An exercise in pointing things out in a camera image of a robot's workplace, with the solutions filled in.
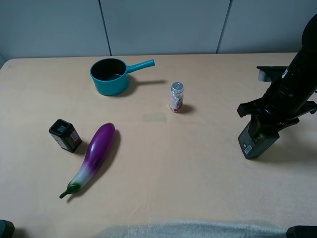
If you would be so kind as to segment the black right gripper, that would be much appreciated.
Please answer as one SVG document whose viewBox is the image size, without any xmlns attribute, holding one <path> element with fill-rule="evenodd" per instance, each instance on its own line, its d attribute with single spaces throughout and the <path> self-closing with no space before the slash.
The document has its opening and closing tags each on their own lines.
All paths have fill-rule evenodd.
<svg viewBox="0 0 317 238">
<path fill-rule="evenodd" d="M 316 82 L 274 82 L 261 98 L 240 104 L 237 112 L 240 117 L 251 115 L 250 136 L 257 136 L 266 124 L 273 124 L 272 131 L 278 133 L 298 124 L 298 117 L 317 112 L 317 104 L 308 100 L 316 89 Z"/>
</svg>

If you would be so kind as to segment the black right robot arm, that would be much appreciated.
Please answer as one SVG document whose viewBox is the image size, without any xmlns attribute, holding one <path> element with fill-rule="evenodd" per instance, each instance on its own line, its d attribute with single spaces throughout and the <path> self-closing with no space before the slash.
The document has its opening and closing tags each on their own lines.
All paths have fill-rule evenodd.
<svg viewBox="0 0 317 238">
<path fill-rule="evenodd" d="M 248 133 L 277 132 L 298 117 L 317 110 L 310 96 L 317 90 L 317 18 L 307 23 L 302 34 L 302 47 L 288 67 L 257 66 L 259 79 L 270 81 L 265 94 L 256 100 L 240 104 L 240 117 L 251 115 Z"/>
</svg>

